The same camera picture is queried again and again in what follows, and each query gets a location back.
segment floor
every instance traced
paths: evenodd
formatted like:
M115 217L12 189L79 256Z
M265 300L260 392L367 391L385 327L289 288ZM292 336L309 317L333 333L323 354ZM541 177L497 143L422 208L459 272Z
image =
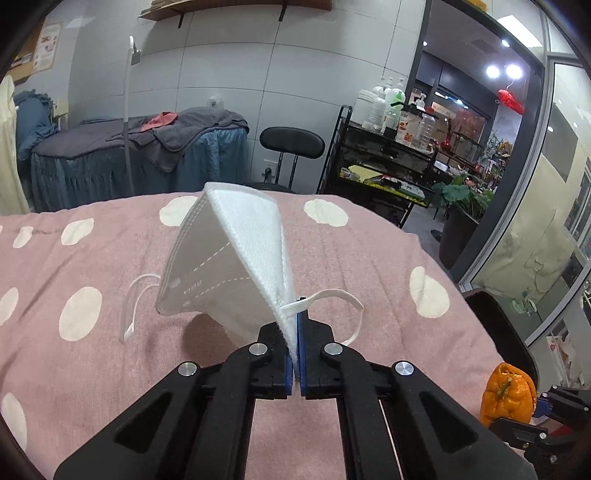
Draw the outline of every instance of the floor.
M421 247L428 253L433 260L437 262L437 265L449 276L449 271L441 264L439 260L439 242L431 235L431 230L443 230L443 209L437 212L435 220L435 208L422 208L414 206L413 211L408 217L406 223L402 227L402 230L406 233L414 233L418 236L421 242Z

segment metal screw head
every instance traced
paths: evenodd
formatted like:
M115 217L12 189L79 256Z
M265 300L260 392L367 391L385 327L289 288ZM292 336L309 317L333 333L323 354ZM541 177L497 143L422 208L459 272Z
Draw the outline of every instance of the metal screw head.
M185 362L178 366L178 373L184 377L190 377L197 371L197 365L193 362Z
M412 375L414 373L414 367L408 362L398 362L394 365L396 372L403 376Z
M327 343L324 351L329 355L340 355L343 353L343 346L338 343Z
M253 355L259 356L259 355L265 355L265 353L267 352L268 348L264 343L253 343L249 348L248 351L250 353L252 353Z

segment red lantern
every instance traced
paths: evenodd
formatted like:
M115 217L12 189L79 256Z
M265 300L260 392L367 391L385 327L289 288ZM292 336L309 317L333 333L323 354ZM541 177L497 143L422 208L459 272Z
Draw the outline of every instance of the red lantern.
M499 100L503 105L509 107L514 112L523 115L523 105L513 96L511 92L508 92L507 90L499 90Z

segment air vent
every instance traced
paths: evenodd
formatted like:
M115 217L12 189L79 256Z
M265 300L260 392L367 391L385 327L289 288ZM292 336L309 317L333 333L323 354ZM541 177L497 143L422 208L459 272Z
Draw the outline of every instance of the air vent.
M476 48L478 48L478 50L484 52L486 55L490 55L491 53L499 53L499 51L497 49L491 47L488 43L486 43L481 38L479 38L478 40L475 40L471 43Z

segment white tiled wall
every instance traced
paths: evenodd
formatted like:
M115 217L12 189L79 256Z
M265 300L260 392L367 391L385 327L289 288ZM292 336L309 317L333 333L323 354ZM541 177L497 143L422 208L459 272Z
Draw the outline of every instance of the white tiled wall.
M53 68L34 73L26 82L17 85L15 93L35 89L47 93L54 101L67 100L70 68L80 26L85 23L89 0L63 0L45 20L45 25L61 23L60 39L54 57Z
M121 116L126 37L142 49L132 67L130 115L205 105L221 95L250 126L251 179L278 154L258 137L271 126L305 128L327 144L342 104L382 74L408 77L424 0L334 0L334 10L227 7L160 22L138 19L148 0L94 0L80 30L70 75L70 119ZM287 184L286 155L281 182ZM316 191L324 157L300 159L293 189Z

